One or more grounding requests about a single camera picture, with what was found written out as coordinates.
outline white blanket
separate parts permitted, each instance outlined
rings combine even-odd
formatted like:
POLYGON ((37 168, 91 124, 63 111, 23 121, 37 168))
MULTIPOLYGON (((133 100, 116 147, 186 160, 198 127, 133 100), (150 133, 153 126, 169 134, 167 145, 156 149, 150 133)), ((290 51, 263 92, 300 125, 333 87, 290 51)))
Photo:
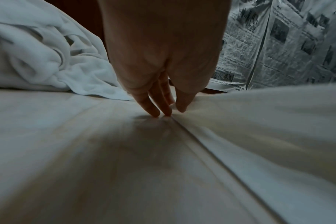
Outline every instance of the white blanket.
POLYGON ((43 0, 0 1, 0 87, 131 99, 100 38, 43 0))

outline person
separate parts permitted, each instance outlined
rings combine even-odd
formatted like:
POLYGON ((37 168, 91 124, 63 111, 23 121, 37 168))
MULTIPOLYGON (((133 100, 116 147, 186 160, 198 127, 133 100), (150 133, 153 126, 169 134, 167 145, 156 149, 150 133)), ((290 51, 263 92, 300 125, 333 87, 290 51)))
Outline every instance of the person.
POLYGON ((231 0, 98 2, 119 82, 153 117, 170 116, 174 103, 185 112, 213 75, 231 0))

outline hand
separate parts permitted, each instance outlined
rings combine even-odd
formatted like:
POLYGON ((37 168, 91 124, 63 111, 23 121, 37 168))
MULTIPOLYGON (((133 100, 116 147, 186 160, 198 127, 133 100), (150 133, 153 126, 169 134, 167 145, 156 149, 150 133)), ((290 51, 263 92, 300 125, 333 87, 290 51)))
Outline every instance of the hand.
POLYGON ((213 75, 230 0, 99 0, 110 62, 154 117, 184 112, 213 75), (159 109, 151 102, 153 99, 159 109))

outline newspaper page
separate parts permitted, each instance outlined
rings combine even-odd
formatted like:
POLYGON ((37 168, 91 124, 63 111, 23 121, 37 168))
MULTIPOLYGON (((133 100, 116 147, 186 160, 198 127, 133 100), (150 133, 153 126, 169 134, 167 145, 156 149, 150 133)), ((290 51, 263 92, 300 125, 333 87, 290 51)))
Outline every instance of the newspaper page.
POLYGON ((336 0, 273 0, 248 89, 334 82, 336 0))
POLYGON ((233 0, 209 89, 245 90, 268 23, 272 0, 233 0))

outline skin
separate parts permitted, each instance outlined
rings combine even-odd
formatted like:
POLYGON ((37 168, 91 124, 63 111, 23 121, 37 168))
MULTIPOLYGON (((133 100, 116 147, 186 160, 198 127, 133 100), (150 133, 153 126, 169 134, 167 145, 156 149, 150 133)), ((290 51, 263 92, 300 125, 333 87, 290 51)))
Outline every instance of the skin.
POLYGON ((98 0, 110 62, 153 117, 185 112, 213 75, 230 0, 98 0))

